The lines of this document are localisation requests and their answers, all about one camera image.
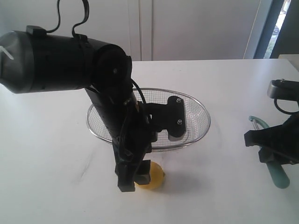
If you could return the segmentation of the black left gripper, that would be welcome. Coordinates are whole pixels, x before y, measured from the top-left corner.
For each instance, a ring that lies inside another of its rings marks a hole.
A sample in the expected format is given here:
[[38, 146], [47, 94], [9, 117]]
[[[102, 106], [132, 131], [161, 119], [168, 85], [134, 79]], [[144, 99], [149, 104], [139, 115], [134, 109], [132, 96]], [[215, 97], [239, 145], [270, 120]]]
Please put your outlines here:
[[138, 168], [135, 182], [150, 183], [150, 160], [143, 160], [151, 152], [151, 143], [157, 138], [150, 116], [144, 105], [126, 105], [125, 114], [118, 135], [113, 138], [115, 173], [121, 192], [134, 192], [134, 168]]

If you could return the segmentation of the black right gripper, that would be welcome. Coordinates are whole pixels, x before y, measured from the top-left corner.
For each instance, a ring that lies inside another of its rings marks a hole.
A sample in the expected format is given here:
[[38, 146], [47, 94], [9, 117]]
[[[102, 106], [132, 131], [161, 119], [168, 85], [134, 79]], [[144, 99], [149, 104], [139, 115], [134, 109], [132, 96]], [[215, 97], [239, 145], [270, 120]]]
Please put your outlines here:
[[299, 115], [291, 115], [283, 124], [244, 134], [246, 147], [260, 146], [261, 163], [277, 162], [296, 165], [299, 160]]

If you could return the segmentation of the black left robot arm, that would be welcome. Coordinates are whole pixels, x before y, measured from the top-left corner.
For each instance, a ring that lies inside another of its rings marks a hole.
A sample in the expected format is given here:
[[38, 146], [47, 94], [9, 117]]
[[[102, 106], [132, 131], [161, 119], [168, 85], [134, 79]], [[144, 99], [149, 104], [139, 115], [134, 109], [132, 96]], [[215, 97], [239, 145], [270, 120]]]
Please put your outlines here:
[[0, 82], [13, 93], [84, 89], [112, 138], [117, 185], [133, 192], [151, 181], [153, 132], [133, 93], [132, 59], [119, 46], [41, 27], [0, 38]]

